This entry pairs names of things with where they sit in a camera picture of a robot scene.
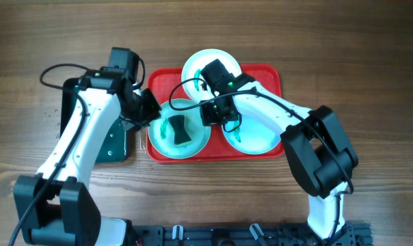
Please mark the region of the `white plate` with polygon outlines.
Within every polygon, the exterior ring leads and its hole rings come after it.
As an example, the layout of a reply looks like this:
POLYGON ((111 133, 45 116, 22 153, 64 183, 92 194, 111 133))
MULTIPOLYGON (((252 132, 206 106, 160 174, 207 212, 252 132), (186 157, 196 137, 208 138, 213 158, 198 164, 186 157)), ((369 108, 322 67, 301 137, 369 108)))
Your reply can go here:
POLYGON ((199 153, 208 143, 211 128, 204 126, 200 109, 192 100, 178 98, 161 104, 161 117, 153 120, 148 127, 148 137, 155 150, 169 159, 187 159, 199 153), (168 122, 173 115, 185 116, 185 130, 191 141, 174 144, 174 130, 168 122))
POLYGON ((280 143, 279 135, 248 115, 243 115, 241 123, 227 122, 222 132, 234 149, 245 154, 264 154, 280 143))
MULTIPOLYGON (((200 71, 210 62, 219 59, 226 69, 233 73, 235 77, 242 73, 241 67, 237 60, 227 53, 219 49, 204 49, 193 54, 183 66, 181 81, 186 81, 192 78, 201 78, 200 71)), ((197 103, 201 100, 208 100, 213 97, 210 89, 202 89, 202 82, 200 80, 189 81, 183 85, 183 89, 188 97, 197 103)))

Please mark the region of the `green yellow sponge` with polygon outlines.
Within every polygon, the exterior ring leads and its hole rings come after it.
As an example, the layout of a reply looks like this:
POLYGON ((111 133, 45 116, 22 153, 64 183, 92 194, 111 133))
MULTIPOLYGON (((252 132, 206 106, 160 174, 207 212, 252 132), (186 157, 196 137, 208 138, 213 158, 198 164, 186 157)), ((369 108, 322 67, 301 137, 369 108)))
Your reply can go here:
POLYGON ((185 116, 173 115, 168 118, 170 126, 174 130, 174 144, 181 145, 191 141, 191 137, 185 130, 185 116))

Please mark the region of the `white plate top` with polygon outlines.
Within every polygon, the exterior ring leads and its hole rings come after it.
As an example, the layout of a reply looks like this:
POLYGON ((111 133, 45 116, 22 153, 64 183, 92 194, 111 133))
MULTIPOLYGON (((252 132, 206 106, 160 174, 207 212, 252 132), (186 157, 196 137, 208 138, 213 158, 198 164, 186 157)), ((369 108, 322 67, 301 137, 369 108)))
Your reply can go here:
MULTIPOLYGON (((227 53, 219 49, 204 49, 193 54, 183 66, 181 81, 186 81, 192 78, 201 78, 200 71, 210 62, 219 59, 226 69, 233 73, 235 77, 242 73, 241 67, 237 60, 227 53)), ((202 82, 200 80, 189 81, 183 85, 183 89, 188 97, 197 103, 201 100, 208 100, 213 97, 210 89, 202 89, 202 82)))

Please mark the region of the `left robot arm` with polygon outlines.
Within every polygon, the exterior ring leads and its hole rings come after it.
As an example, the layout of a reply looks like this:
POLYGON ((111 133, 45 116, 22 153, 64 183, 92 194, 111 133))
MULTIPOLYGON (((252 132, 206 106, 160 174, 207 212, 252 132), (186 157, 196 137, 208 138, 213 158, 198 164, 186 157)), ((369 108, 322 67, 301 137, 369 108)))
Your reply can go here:
POLYGON ((76 100, 56 147, 33 176, 19 176, 13 195, 19 234, 29 245, 141 245, 128 219, 101 215, 89 192, 98 153, 115 121, 142 130, 160 106, 141 88, 136 65, 87 68, 74 87, 59 87, 76 100))

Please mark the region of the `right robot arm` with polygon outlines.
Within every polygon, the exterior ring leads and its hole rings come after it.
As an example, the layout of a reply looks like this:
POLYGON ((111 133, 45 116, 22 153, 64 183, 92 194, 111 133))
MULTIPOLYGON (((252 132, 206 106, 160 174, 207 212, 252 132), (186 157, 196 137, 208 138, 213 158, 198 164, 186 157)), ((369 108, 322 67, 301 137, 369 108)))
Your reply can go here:
POLYGON ((280 136, 291 173, 309 195, 310 229, 333 243, 345 224, 344 195, 354 186, 358 157, 336 114, 324 105, 312 110, 271 93, 248 74, 202 73, 213 97, 200 103, 204 124, 224 124, 248 115, 280 136))

